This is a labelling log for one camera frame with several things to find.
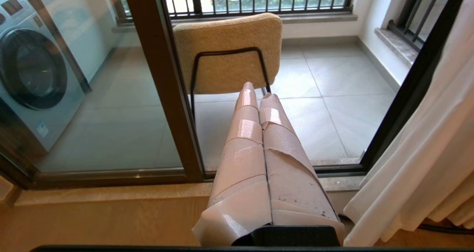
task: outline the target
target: sliding glass door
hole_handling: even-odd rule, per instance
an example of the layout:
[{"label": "sliding glass door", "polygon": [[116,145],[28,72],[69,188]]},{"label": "sliding glass door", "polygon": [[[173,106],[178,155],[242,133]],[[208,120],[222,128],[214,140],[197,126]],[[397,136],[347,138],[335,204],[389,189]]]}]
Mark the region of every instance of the sliding glass door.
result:
[{"label": "sliding glass door", "polygon": [[22,188],[202,181],[170,29],[163,0],[0,0],[3,175]]}]

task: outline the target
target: black metal chair frame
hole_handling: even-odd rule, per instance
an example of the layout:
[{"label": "black metal chair frame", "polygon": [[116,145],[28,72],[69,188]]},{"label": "black metal chair frame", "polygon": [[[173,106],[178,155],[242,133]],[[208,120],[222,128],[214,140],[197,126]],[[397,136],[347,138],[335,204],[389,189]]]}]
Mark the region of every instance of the black metal chair frame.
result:
[{"label": "black metal chair frame", "polygon": [[266,66],[265,66],[265,61],[264,61],[264,55],[260,48],[258,47],[248,47],[248,48],[242,48],[242,49],[236,49],[236,50],[227,50],[227,51],[213,51],[213,52],[200,52],[196,55],[194,58],[194,65],[193,65],[193,74],[191,76],[191,88],[190,88],[190,94],[191,94],[191,113],[193,114],[193,121],[194,123],[196,122],[196,115],[194,112],[194,87],[196,85],[196,76],[198,73],[198,65],[199,65],[199,60],[203,56],[226,56],[229,54],[235,54],[235,53],[245,53],[245,52],[252,52],[256,51],[258,53],[258,57],[260,58],[260,64],[262,65],[262,72],[264,74],[265,78],[265,83],[266,83],[266,90],[268,93],[271,93],[270,90],[270,82],[268,81],[268,74],[266,71]]}]

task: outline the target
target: chair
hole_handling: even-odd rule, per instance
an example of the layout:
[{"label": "chair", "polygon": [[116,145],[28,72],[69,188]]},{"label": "chair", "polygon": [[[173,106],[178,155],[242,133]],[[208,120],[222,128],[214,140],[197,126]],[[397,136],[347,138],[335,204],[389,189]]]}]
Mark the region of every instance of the chair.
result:
[{"label": "chair", "polygon": [[174,27],[193,120],[195,93],[240,92],[246,82],[271,92],[280,68],[281,29],[281,19],[271,13]]}]

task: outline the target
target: washing machine label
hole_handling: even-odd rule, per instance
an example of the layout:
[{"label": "washing machine label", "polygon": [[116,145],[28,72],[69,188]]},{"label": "washing machine label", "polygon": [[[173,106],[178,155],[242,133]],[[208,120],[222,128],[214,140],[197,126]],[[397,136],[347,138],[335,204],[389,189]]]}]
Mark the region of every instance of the washing machine label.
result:
[{"label": "washing machine label", "polygon": [[46,134],[48,134],[49,129],[43,122],[38,122],[38,125],[36,126],[36,131],[39,133],[39,135],[41,135],[41,137],[44,138]]}]

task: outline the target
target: wooden floor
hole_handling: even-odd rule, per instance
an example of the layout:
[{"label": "wooden floor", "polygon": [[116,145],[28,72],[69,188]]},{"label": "wooden floor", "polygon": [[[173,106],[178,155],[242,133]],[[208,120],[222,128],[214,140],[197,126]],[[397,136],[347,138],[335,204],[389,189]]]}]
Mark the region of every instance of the wooden floor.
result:
[{"label": "wooden floor", "polygon": [[[208,198],[18,206],[0,210],[0,251],[39,245],[197,246],[191,228]],[[399,231],[379,246],[474,247],[474,236]]]}]

